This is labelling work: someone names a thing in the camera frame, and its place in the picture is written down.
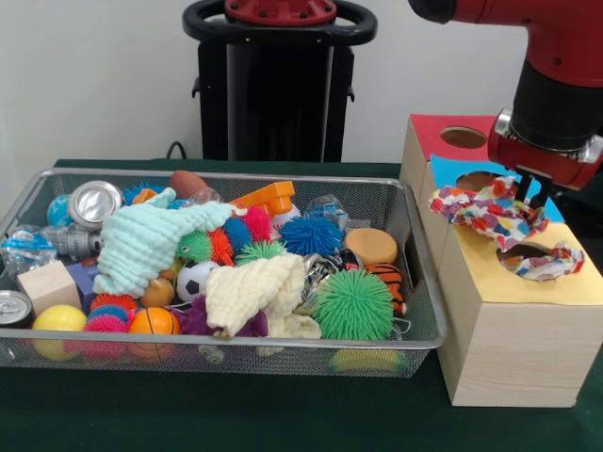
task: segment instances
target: light green towel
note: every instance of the light green towel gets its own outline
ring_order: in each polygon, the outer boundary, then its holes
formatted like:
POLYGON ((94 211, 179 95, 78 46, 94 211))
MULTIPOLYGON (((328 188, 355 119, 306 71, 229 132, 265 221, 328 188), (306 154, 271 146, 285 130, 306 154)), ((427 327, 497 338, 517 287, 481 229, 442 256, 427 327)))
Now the light green towel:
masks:
POLYGON ((149 281, 173 262, 180 239, 195 230, 215 231, 235 207, 207 202, 179 210, 167 210, 176 198, 171 188, 145 203, 118 210, 105 221, 98 258, 101 275, 94 279, 96 294, 128 294, 140 298, 149 281))

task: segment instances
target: yellow ball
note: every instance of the yellow ball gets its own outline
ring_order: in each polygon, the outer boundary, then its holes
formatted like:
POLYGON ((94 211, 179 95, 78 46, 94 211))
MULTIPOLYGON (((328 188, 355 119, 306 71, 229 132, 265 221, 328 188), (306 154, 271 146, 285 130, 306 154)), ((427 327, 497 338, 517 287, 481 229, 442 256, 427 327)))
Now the yellow ball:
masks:
MULTIPOLYGON (((58 304, 42 312, 34 322, 34 330, 82 331, 86 326, 86 315, 67 304, 58 304)), ((41 356, 52 361, 68 361, 75 358, 79 350, 67 351, 61 340, 34 340, 34 348, 41 356)))

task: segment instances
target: purple plush toy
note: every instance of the purple plush toy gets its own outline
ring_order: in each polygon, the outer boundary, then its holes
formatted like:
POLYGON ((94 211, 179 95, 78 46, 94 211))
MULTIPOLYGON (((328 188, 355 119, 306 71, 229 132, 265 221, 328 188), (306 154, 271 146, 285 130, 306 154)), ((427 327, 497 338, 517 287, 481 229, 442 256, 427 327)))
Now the purple plush toy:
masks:
MULTIPOLYGON (((198 336, 212 336, 220 329, 209 328, 207 326, 207 310, 205 309, 205 297, 201 296, 193 300, 192 306, 183 313, 171 310, 178 318, 182 327, 182 334, 194 334, 198 336)), ((268 321, 266 315, 260 311, 249 319, 243 328, 236 334, 237 336, 268 336, 268 321)))

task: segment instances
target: black cable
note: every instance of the black cable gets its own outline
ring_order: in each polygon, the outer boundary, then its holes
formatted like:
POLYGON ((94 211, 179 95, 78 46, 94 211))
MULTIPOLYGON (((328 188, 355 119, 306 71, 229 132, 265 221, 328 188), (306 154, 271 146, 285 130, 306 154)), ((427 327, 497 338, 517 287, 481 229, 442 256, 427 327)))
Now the black cable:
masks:
POLYGON ((173 153, 174 148, 178 148, 180 150, 180 155, 183 160, 188 158, 187 152, 185 151, 185 147, 182 145, 180 141, 174 141, 170 147, 168 148, 168 153, 166 154, 166 158, 171 158, 171 153, 173 153))

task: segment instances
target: green spiky ball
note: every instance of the green spiky ball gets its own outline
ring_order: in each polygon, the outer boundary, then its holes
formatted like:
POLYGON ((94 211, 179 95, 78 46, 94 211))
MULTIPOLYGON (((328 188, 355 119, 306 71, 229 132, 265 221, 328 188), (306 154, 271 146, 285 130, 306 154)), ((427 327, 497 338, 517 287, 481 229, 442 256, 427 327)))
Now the green spiky ball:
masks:
POLYGON ((378 341, 392 331, 391 298, 378 276, 364 270, 339 271, 319 288, 313 317, 324 339, 378 341))
POLYGON ((244 266, 256 259, 269 259, 275 256, 282 256, 286 253, 286 248, 279 242, 252 242, 245 245, 241 253, 236 257, 236 265, 244 266))
POLYGON ((193 231, 180 239, 176 256, 195 262, 205 262, 211 259, 212 251, 209 235, 201 231, 193 231))

